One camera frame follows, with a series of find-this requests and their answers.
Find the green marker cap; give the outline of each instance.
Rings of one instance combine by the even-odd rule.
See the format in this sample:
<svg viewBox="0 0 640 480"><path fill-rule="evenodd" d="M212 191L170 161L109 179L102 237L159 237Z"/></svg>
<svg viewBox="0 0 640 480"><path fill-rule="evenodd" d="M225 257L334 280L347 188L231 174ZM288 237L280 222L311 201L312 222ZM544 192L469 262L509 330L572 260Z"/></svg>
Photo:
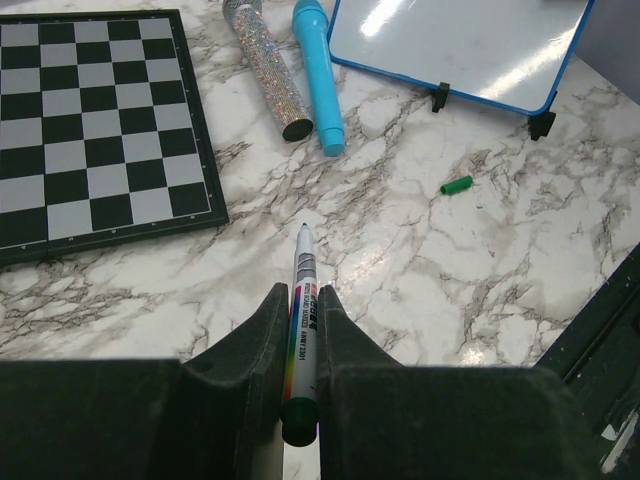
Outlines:
<svg viewBox="0 0 640 480"><path fill-rule="evenodd" d="M282 439L294 447L306 447L316 439L318 407L309 398L292 398L280 410Z"/></svg>
<svg viewBox="0 0 640 480"><path fill-rule="evenodd" d="M473 178L470 175L466 177L459 178L458 180L454 180L451 183L446 183L440 187L440 191L445 195L455 195L456 193L460 193L465 191L467 188L473 185Z"/></svg>

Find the whiteboard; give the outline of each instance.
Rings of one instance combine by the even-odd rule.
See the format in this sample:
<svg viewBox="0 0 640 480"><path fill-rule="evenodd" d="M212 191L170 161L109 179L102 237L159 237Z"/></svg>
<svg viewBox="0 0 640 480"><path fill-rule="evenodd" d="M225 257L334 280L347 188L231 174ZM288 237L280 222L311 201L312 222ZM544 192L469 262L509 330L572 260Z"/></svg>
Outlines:
<svg viewBox="0 0 640 480"><path fill-rule="evenodd" d="M336 0L333 61L527 115L544 111L594 0Z"/></svg>

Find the rhinestone microphone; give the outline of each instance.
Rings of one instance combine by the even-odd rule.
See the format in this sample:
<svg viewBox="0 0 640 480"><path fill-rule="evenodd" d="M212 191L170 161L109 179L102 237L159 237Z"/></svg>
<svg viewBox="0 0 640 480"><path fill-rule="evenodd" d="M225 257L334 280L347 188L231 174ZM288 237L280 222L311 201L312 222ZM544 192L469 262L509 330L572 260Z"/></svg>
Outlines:
<svg viewBox="0 0 640 480"><path fill-rule="evenodd" d="M289 142L307 137L313 122L264 23L260 0L224 0L222 11L240 39L282 137Z"/></svg>

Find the marble surface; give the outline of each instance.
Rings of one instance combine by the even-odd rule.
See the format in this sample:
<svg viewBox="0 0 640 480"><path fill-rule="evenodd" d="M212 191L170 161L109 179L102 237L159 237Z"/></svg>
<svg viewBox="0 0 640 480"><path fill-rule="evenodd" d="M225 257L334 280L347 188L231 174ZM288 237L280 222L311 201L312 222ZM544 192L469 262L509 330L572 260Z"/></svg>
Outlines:
<svg viewBox="0 0 640 480"><path fill-rule="evenodd" d="M265 19L308 99L292 0ZM326 2L332 8L331 1ZM204 351L290 282L295 235L319 281L408 365L532 365L640 241L640 107L573 59L548 138L519 115L335 66L347 152L283 143L220 1L0 2L0 13L180 8L231 224L0 272L0 358ZM474 187L439 186L471 174ZM319 478L317 445L285 479Z"/></svg>

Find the chessboard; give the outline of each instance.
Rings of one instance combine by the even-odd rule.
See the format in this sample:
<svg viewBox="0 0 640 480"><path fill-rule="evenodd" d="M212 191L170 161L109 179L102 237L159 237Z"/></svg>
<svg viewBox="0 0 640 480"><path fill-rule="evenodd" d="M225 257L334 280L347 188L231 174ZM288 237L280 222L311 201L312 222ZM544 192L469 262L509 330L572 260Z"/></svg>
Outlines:
<svg viewBox="0 0 640 480"><path fill-rule="evenodd" d="M228 221L178 11L0 17L0 265Z"/></svg>

